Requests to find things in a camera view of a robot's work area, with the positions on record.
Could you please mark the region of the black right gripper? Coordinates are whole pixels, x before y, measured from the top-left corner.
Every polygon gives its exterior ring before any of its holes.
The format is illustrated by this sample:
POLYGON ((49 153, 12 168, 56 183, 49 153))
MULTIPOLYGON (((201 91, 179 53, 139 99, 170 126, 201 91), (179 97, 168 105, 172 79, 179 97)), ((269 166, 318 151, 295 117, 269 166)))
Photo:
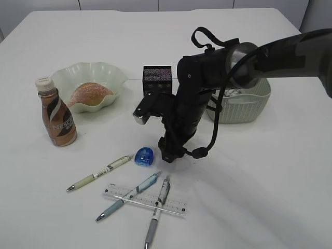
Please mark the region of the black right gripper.
POLYGON ((195 134, 212 93, 232 85, 227 79, 230 52, 231 49, 217 49, 184 56, 178 62, 179 87, 172 111, 163 118, 165 135, 158 142, 162 160, 172 163, 184 156, 180 148, 195 134))

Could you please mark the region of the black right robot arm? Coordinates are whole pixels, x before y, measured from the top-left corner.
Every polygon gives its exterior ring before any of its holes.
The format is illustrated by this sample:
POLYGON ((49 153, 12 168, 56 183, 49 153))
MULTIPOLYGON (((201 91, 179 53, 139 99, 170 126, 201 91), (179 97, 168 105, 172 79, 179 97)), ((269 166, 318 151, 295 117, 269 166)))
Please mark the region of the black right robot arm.
POLYGON ((182 57, 177 64, 179 87, 168 114, 162 118, 165 135, 159 140, 168 163, 188 154, 184 147, 195 134, 215 90, 248 89, 261 78, 317 77, 331 94, 331 29, 303 33, 256 46, 238 38, 220 41, 198 28, 210 42, 192 43, 204 52, 182 57))

